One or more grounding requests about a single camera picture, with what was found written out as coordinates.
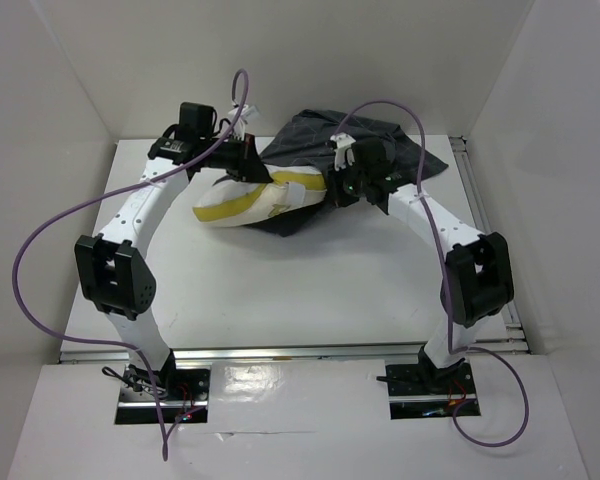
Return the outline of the dark grey checked pillowcase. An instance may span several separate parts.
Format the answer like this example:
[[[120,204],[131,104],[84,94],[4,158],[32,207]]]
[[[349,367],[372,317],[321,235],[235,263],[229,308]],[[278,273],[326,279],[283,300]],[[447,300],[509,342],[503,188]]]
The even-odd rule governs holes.
[[[398,188],[448,167],[395,123],[331,110],[296,114],[263,152],[244,143],[238,178],[251,204],[240,222],[282,237],[360,200],[386,212]]]

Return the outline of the white pillow yellow edge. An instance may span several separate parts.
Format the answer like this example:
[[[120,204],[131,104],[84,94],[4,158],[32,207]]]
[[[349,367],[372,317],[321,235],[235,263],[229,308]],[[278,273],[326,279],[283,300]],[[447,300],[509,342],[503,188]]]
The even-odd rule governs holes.
[[[315,167],[266,167],[270,183],[218,179],[192,207],[197,220],[214,228],[253,225],[320,204],[327,193]]]

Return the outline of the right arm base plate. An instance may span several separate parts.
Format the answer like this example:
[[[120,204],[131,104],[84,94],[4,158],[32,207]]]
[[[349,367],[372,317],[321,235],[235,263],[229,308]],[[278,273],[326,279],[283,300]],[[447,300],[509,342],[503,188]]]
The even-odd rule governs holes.
[[[467,361],[441,376],[425,377],[419,364],[388,364],[376,380],[386,386],[392,420],[481,415],[473,371]]]

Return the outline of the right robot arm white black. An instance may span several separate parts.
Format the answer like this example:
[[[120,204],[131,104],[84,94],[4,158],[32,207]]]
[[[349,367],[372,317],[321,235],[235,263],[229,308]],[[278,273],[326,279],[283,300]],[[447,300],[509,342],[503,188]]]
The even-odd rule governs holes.
[[[334,151],[329,192],[336,205],[366,200],[406,225],[441,262],[445,317],[420,349],[414,373],[404,380],[439,392],[457,374],[487,318],[514,297],[506,239],[481,232],[443,207],[422,187],[422,171],[400,168],[380,140],[340,133],[327,144]]]

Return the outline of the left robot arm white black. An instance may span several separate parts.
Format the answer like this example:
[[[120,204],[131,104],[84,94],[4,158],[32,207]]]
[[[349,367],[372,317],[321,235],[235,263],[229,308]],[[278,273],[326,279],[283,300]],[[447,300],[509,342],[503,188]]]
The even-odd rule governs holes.
[[[151,310],[157,283],[145,256],[172,203],[201,169],[220,169],[235,180],[271,182],[254,136],[245,131],[250,112],[248,106],[236,106],[219,137],[213,107],[182,103],[178,123],[148,151],[140,188],[97,235],[81,236],[74,247],[83,296],[112,323],[135,376],[156,399],[173,394],[178,376],[173,351]]]

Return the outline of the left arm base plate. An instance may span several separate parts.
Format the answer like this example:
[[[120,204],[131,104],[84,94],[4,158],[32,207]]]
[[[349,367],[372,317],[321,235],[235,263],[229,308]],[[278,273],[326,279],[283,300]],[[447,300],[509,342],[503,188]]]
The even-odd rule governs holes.
[[[116,425],[150,425],[158,423],[154,390],[148,379],[142,379],[126,367],[118,373],[105,366],[101,373],[118,381],[120,390],[115,415]],[[209,367],[175,371],[169,387],[158,385],[160,407],[166,424],[202,424],[208,420],[211,369]]]

